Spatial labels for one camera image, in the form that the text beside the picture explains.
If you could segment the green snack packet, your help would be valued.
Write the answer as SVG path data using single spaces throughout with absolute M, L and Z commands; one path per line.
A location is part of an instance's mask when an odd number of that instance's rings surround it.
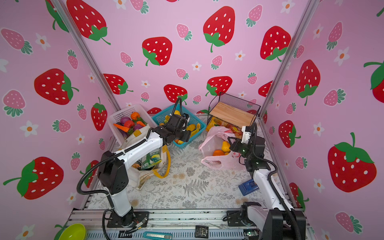
M 156 165 L 162 162 L 161 155 L 159 153 L 147 154 L 145 157 L 141 159 L 141 170 L 151 170 Z

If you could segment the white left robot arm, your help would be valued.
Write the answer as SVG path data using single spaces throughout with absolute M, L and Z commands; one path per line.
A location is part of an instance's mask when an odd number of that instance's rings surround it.
M 121 218 L 132 216 L 134 210 L 126 193 L 126 188 L 130 182 L 129 168 L 151 151 L 169 145 L 176 139 L 188 142 L 191 137 L 191 132 L 187 130 L 189 120 L 188 114 L 172 114 L 168 123 L 149 128 L 144 138 L 138 143 L 117 151 L 91 167 L 79 180 L 77 192 L 80 195 L 105 194 L 114 213 Z M 82 184 L 87 176 L 97 169 L 99 170 L 99 180 L 106 181 L 103 183 L 104 189 L 83 191 Z

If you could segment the pink plastic grocery bag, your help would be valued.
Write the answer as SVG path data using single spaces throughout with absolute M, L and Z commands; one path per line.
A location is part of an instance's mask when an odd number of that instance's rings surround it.
M 212 170 L 243 171 L 245 166 L 239 162 L 240 154 L 230 150 L 229 137 L 235 134 L 225 127 L 212 127 L 199 146 L 203 154 L 201 163 Z

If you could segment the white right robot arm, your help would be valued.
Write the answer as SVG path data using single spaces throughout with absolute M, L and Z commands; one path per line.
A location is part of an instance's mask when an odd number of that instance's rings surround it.
M 244 158 L 246 170 L 261 191 L 266 208 L 246 202 L 238 212 L 228 211 L 223 220 L 232 227 L 256 226 L 258 240 L 304 240 L 306 217 L 289 203 L 273 179 L 278 167 L 264 159 L 265 139 L 258 136 L 257 125 L 243 126 L 242 132 L 242 139 L 228 138 L 230 149 Z

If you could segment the white canvas tote bag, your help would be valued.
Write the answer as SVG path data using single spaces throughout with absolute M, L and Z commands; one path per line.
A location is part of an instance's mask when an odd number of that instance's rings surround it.
M 118 157 L 126 167 L 129 185 L 137 190 L 152 177 L 166 178 L 171 169 L 171 156 L 168 147 L 155 129 L 145 127 L 142 133 L 124 144 L 124 149 L 117 151 Z

